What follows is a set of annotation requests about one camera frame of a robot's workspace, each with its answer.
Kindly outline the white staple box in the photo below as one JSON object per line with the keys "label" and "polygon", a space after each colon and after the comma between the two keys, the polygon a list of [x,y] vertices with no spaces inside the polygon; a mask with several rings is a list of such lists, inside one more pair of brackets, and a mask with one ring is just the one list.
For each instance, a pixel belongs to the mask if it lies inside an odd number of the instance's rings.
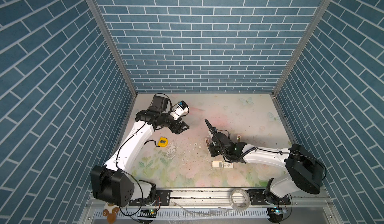
{"label": "white staple box", "polygon": [[221,162],[221,161],[212,161],[211,163],[212,168],[217,168],[217,169],[233,169],[234,164],[233,163],[228,163],[228,162]]}

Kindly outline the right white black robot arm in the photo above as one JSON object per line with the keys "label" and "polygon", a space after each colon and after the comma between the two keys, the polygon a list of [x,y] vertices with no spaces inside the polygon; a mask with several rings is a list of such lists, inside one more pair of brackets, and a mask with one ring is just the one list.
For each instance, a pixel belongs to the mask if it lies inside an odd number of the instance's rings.
{"label": "right white black robot arm", "polygon": [[225,163],[260,164],[284,171],[283,176],[268,179],[263,191],[267,202],[276,204],[298,191],[312,195],[320,193],[326,168],[304,147],[292,145],[283,149],[260,148],[241,142],[240,138],[233,142],[230,137],[214,130],[211,138],[205,139],[211,157],[222,156]]}

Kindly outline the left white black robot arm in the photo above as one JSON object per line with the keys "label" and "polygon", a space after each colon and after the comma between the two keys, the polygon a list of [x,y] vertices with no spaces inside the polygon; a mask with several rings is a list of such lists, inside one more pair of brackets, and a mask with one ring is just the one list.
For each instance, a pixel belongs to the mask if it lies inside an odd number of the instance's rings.
{"label": "left white black robot arm", "polygon": [[169,113],[154,113],[142,110],[137,113],[133,128],[118,150],[102,166],[94,166],[90,172],[95,199],[119,207],[127,206],[132,200],[153,202],[156,185],[133,178],[131,169],[145,142],[156,129],[169,128],[176,135],[190,127],[182,118]]}

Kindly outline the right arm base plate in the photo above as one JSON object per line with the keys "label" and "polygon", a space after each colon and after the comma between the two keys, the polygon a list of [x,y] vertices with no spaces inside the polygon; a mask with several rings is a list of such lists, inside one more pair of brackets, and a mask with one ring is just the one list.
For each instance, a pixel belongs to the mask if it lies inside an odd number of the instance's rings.
{"label": "right arm base plate", "polygon": [[265,189],[249,189],[246,190],[250,197],[252,206],[262,206],[262,205],[290,205],[291,198],[289,195],[279,198],[274,195],[271,191]]}

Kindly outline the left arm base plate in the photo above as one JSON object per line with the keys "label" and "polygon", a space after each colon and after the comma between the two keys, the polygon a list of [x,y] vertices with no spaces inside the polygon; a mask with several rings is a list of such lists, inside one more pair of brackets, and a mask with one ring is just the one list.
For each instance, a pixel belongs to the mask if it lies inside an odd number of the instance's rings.
{"label": "left arm base plate", "polygon": [[155,206],[155,204],[161,207],[169,206],[171,199],[171,190],[156,190],[156,192],[150,193],[150,195],[145,198],[143,201],[141,197],[139,199],[131,200],[129,202],[130,207],[139,207],[139,206]]}

